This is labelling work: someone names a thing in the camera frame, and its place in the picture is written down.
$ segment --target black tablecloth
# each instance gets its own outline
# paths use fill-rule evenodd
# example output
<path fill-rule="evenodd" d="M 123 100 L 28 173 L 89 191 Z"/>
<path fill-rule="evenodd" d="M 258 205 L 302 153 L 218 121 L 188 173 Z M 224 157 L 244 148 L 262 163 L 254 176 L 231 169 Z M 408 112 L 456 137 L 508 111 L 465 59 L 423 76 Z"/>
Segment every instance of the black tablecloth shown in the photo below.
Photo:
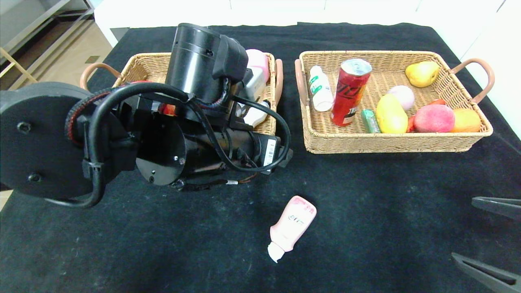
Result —
<path fill-rule="evenodd" d="M 244 186 L 178 193 L 120 174 L 104 200 L 72 210 L 17 192 L 1 212 L 2 292 L 488 292 L 460 272 L 457 252 L 521 273 L 521 224 L 470 205 L 521 198 L 521 143 L 485 98 L 494 134 L 464 153 L 313 155 L 304 149 L 293 61 L 302 51 L 427 50 L 456 56 L 410 24 L 215 27 L 284 62 L 278 112 L 293 133 L 286 169 Z M 132 29 L 105 62 L 169 52 L 175 28 Z M 480 91 L 466 70 L 471 95 Z M 97 72 L 91 90 L 112 85 Z M 232 179 L 237 174 L 230 174 Z M 269 227 L 300 194 L 317 206 L 309 230 L 278 264 Z"/>

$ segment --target yellow pear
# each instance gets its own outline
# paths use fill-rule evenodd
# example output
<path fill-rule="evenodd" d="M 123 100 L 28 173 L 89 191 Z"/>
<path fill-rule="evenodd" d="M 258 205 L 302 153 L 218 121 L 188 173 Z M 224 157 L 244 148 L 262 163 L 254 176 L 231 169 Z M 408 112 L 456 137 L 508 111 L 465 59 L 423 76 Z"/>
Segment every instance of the yellow pear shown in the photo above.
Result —
<path fill-rule="evenodd" d="M 393 94 L 384 95 L 376 106 L 376 121 L 382 133 L 406 133 L 409 118 Z"/>
<path fill-rule="evenodd" d="M 405 75 L 409 82 L 419 88 L 430 86 L 438 77 L 440 66 L 434 61 L 423 61 L 407 66 Z"/>

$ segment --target brown leather handle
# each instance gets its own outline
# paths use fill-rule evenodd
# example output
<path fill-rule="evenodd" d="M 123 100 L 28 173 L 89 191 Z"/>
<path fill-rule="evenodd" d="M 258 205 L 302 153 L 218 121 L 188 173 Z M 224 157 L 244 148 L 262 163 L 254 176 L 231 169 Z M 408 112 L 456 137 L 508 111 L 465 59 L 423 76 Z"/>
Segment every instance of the brown leather handle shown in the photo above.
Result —
<path fill-rule="evenodd" d="M 85 70 L 81 74 L 81 77 L 80 77 L 80 87 L 82 89 L 88 91 L 87 80 L 89 79 L 89 77 L 91 76 L 92 72 L 96 68 L 105 68 L 108 71 L 110 71 L 110 73 L 112 73 L 116 78 L 120 78 L 121 77 L 121 73 L 119 73 L 117 70 L 112 68 L 110 65 L 107 65 L 107 64 L 101 63 L 101 62 L 92 63 L 91 65 L 87 66 L 87 68 L 85 68 Z"/>
<path fill-rule="evenodd" d="M 479 102 L 481 102 L 481 100 L 483 100 L 483 98 L 488 94 L 488 92 L 490 92 L 490 90 L 494 86 L 495 75 L 494 75 L 494 71 L 492 70 L 490 65 L 487 62 L 485 62 L 483 59 L 479 59 L 479 58 L 471 58 L 469 60 L 463 61 L 458 66 L 452 68 L 451 72 L 456 74 L 460 70 L 465 68 L 465 66 L 469 65 L 470 63 L 477 63 L 477 64 L 481 65 L 488 76 L 487 86 L 483 89 L 482 92 L 480 92 L 477 96 L 474 97 L 474 102 L 479 103 Z"/>
<path fill-rule="evenodd" d="M 275 60 L 275 105 L 279 104 L 280 97 L 282 96 L 282 85 L 284 83 L 284 73 L 282 70 L 282 60 Z"/>
<path fill-rule="evenodd" d="M 296 76 L 296 87 L 299 89 L 300 102 L 307 106 L 307 87 L 306 78 L 302 72 L 302 65 L 300 59 L 295 60 L 295 76 Z"/>

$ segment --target pink lotion bottle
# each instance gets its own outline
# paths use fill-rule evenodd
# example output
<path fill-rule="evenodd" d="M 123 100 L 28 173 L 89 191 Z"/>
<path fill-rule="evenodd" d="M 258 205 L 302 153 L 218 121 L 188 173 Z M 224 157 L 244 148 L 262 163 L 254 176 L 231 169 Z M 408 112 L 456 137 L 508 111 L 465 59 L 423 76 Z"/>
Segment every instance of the pink lotion bottle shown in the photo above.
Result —
<path fill-rule="evenodd" d="M 268 245 L 268 254 L 274 262 L 280 260 L 285 252 L 293 250 L 295 242 L 304 234 L 316 214 L 317 209 L 307 200 L 300 196 L 290 199 L 279 221 L 269 230 L 271 243 Z"/>

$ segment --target green label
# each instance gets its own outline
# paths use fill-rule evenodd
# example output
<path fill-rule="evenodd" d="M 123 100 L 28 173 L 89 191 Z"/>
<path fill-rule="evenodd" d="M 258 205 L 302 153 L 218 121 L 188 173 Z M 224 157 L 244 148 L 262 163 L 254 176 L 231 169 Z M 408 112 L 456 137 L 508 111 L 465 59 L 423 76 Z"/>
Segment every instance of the green label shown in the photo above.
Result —
<path fill-rule="evenodd" d="M 322 85 L 319 85 L 316 88 L 311 88 L 311 93 L 316 94 L 321 88 L 322 88 Z"/>
<path fill-rule="evenodd" d="M 312 84 L 315 80 L 318 79 L 318 75 L 313 77 L 312 79 L 309 80 L 309 84 Z"/>

